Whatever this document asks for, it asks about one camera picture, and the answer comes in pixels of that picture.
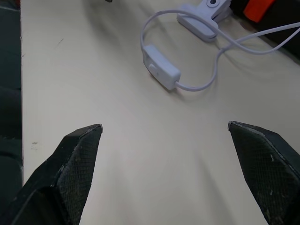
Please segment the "textured rubber surface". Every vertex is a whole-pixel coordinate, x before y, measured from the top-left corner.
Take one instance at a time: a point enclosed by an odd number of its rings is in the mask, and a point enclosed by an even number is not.
[[[240,165],[269,225],[298,225],[300,218],[300,156],[278,134],[230,122]]]
[[[3,213],[0,225],[78,225],[101,134],[102,126],[96,124],[65,136]]]

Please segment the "orange object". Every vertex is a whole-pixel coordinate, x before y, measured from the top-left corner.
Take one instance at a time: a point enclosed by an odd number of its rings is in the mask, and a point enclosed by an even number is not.
[[[244,15],[254,21],[260,22],[275,0],[250,0],[244,9]]]

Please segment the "white cable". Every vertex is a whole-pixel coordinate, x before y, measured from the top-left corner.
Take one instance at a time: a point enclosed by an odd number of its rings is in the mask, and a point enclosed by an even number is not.
[[[218,54],[217,54],[217,56],[215,58],[215,61],[214,61],[213,75],[212,75],[210,81],[208,83],[206,83],[204,86],[202,86],[202,87],[188,87],[188,86],[185,86],[185,85],[183,85],[183,84],[181,84],[179,82],[176,82],[176,86],[177,87],[179,87],[179,88],[181,88],[183,90],[187,90],[187,91],[201,91],[201,90],[204,90],[204,89],[208,88],[213,83],[213,81],[215,80],[215,78],[217,76],[218,59],[219,59],[219,57],[221,56],[222,53],[224,53],[225,51],[227,51],[231,47],[237,46],[238,48],[242,49],[243,51],[245,51],[247,53],[256,54],[256,55],[264,55],[264,54],[268,54],[268,53],[271,53],[273,51],[276,51],[277,49],[279,49],[280,47],[282,47],[285,43],[287,43],[289,40],[291,40],[297,33],[300,32],[300,28],[297,29],[291,36],[289,36],[285,41],[283,41],[281,44],[279,44],[275,48],[272,48],[272,49],[266,50],[266,51],[257,51],[257,50],[253,50],[253,49],[244,47],[244,46],[240,45],[239,42],[243,42],[243,41],[246,41],[246,40],[254,38],[254,37],[258,37],[258,36],[261,36],[261,35],[265,35],[265,34],[277,32],[277,31],[281,31],[281,30],[287,30],[287,29],[291,29],[291,28],[295,28],[295,27],[300,27],[300,22],[289,24],[289,25],[285,25],[285,26],[281,26],[281,27],[277,27],[277,28],[272,28],[272,29],[269,29],[269,30],[260,31],[260,32],[257,32],[257,33],[245,36],[243,38],[240,38],[238,40],[233,40],[231,37],[229,37],[226,33],[224,33],[223,31],[221,31],[219,28],[215,28],[215,27],[211,26],[209,24],[209,22],[207,22],[205,19],[203,19],[203,18],[201,18],[201,17],[199,17],[197,15],[194,15],[194,14],[192,14],[190,12],[187,12],[187,11],[184,11],[184,10],[169,9],[169,10],[159,11],[159,12],[155,13],[143,25],[142,31],[141,31],[141,34],[140,34],[140,44],[141,44],[142,51],[144,49],[143,34],[144,34],[144,30],[145,30],[146,26],[148,25],[148,23],[150,23],[153,19],[155,19],[156,17],[158,17],[160,15],[172,14],[172,13],[180,13],[180,14],[183,14],[183,15],[188,15],[191,18],[204,23],[211,30],[213,30],[217,34],[223,36],[230,43],[228,46],[220,49],[220,51],[218,52]]]

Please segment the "table surface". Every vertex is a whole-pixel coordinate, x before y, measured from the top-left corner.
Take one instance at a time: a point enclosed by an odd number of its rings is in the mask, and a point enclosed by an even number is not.
[[[180,0],[22,1],[24,180],[75,129],[103,124],[81,224],[266,225],[248,189],[227,123],[280,133],[300,150],[300,66],[281,52],[231,50],[202,92],[166,91],[143,65],[139,32]],[[233,38],[249,32],[228,18]],[[218,37],[207,44],[175,15],[150,25],[154,43],[182,72],[211,76]],[[247,46],[268,49],[256,38]]]

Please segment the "white clip lamp clamp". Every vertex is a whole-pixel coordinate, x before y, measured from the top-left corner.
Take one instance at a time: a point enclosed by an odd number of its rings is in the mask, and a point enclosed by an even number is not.
[[[201,91],[208,88],[217,76],[217,64],[218,58],[230,49],[233,46],[240,48],[241,50],[250,53],[263,55],[271,53],[280,47],[282,47],[285,43],[287,43],[290,39],[292,39],[298,32],[300,32],[300,28],[297,29],[290,37],[288,37],[284,42],[279,44],[277,47],[266,50],[266,51],[257,51],[253,49],[246,48],[240,45],[240,42],[246,41],[248,39],[270,34],[273,32],[287,30],[290,28],[300,27],[300,22],[272,28],[269,30],[260,31],[246,37],[240,38],[238,40],[233,40],[226,33],[222,32],[218,28],[217,22],[225,19],[230,13],[231,10],[229,8],[230,0],[203,0],[197,7],[190,4],[183,4],[179,9],[170,9],[159,11],[152,15],[144,24],[141,34],[140,34],[140,43],[141,50],[143,53],[143,62],[149,72],[168,90],[172,90],[175,87],[181,88],[186,91]],[[146,26],[156,17],[164,14],[177,14],[177,20],[183,26],[185,26],[188,30],[198,36],[200,39],[206,42],[212,42],[216,39],[217,34],[223,36],[230,44],[224,48],[222,48],[215,60],[213,67],[213,75],[211,79],[201,87],[188,87],[181,83],[179,83],[181,72],[162,54],[154,45],[144,45],[143,42],[143,34]]]

